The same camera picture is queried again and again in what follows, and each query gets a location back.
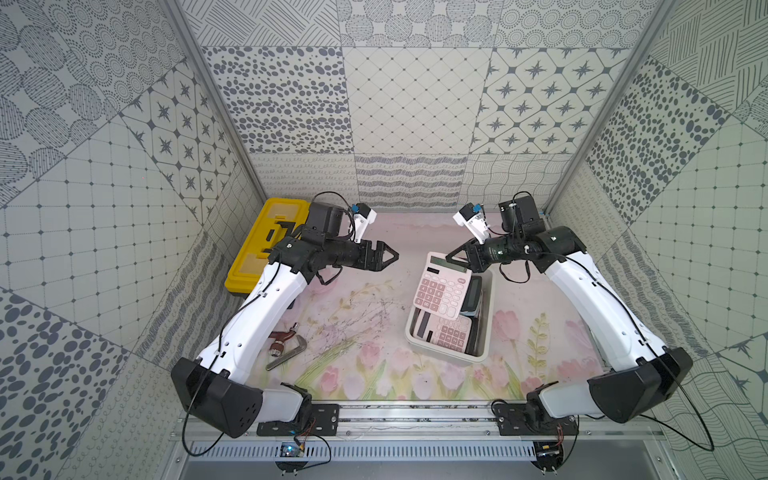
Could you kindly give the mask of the white plastic storage box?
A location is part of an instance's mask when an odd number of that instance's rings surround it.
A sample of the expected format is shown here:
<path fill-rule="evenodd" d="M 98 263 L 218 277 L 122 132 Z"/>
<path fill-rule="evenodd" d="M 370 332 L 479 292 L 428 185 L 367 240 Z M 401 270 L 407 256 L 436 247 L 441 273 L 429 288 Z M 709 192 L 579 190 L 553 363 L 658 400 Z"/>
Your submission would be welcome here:
<path fill-rule="evenodd" d="M 413 336 L 415 320 L 422 310 L 413 306 L 406 321 L 405 336 L 414 351 L 454 363 L 457 366 L 479 364 L 488 357 L 493 326 L 495 280 L 490 272 L 473 275 L 480 275 L 483 278 L 483 300 L 478 316 L 470 318 L 472 320 L 472 328 L 466 352 L 455 352 L 415 338 Z"/>

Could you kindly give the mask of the pink calculator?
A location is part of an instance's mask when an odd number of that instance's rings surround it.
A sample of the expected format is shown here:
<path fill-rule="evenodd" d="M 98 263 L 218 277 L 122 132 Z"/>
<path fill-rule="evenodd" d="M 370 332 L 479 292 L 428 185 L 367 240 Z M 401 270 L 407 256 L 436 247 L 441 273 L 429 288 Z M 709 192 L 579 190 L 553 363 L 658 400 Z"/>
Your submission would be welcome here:
<path fill-rule="evenodd" d="M 470 279 L 469 269 L 448 262 L 445 254 L 429 252 L 413 306 L 426 313 L 455 320 L 460 315 Z"/>
<path fill-rule="evenodd" d="M 415 320 L 413 336 L 448 350 L 465 353 L 471 328 L 472 320 L 468 317 L 459 315 L 451 320 L 420 311 Z"/>

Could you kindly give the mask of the small black calculator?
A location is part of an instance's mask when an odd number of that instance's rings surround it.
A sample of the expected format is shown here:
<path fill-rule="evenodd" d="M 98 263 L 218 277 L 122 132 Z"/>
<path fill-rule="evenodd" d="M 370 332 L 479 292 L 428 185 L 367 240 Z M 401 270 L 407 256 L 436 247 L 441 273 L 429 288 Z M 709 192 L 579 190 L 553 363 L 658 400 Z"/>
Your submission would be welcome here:
<path fill-rule="evenodd" d="M 460 314 L 468 318 L 476 318 L 481 311 L 483 300 L 483 278 L 472 275 L 467 288 Z"/>

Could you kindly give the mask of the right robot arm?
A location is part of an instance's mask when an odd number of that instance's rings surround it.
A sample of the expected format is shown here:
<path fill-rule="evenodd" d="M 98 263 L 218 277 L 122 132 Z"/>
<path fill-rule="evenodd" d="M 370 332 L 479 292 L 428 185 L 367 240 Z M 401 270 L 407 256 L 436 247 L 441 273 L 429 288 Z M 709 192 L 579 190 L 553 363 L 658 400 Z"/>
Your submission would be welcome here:
<path fill-rule="evenodd" d="M 573 304 L 607 363 L 584 381 L 542 385 L 526 396 L 531 421 L 577 415 L 627 423 L 668 400 L 693 366 L 681 347 L 671 348 L 607 284 L 586 245 L 566 226 L 547 228 L 529 194 L 499 206 L 503 234 L 493 236 L 484 210 L 468 203 L 454 221 L 473 235 L 451 251 L 449 262 L 474 273 L 526 261 L 546 275 Z"/>

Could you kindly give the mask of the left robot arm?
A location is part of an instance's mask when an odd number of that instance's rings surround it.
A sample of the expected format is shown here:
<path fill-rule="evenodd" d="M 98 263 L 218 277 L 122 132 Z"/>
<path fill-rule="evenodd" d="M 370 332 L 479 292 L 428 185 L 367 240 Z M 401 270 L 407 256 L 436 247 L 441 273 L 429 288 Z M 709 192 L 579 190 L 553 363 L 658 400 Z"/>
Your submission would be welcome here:
<path fill-rule="evenodd" d="M 181 358 L 173 366 L 171 379 L 188 415 L 231 438 L 255 423 L 276 422 L 291 434 L 311 427 L 306 390 L 289 384 L 258 389 L 247 381 L 279 320 L 321 270 L 379 272 L 398 260 L 386 243 L 364 239 L 375 219 L 364 203 L 310 204 L 304 224 L 270 249 L 252 293 L 217 337 L 196 358 Z"/>

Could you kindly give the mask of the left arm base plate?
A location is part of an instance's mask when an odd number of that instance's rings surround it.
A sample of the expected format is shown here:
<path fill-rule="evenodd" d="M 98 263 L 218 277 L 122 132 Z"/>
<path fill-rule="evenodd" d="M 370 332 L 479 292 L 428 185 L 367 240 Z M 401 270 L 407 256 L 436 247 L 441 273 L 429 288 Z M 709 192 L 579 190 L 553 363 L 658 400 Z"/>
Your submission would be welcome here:
<path fill-rule="evenodd" d="M 310 404 L 299 412 L 296 420 L 259 423 L 256 432 L 259 437 L 294 437 L 306 433 L 323 437 L 335 436 L 339 414 L 339 404 Z"/>

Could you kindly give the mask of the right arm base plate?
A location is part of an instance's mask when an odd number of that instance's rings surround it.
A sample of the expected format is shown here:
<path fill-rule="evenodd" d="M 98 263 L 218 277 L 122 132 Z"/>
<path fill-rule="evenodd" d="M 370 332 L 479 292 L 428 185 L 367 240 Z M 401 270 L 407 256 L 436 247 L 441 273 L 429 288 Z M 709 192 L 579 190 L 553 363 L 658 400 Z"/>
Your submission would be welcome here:
<path fill-rule="evenodd" d="M 510 403 L 501 399 L 490 404 L 499 434 L 510 436 L 575 436 L 574 417 L 552 418 L 537 404 Z"/>

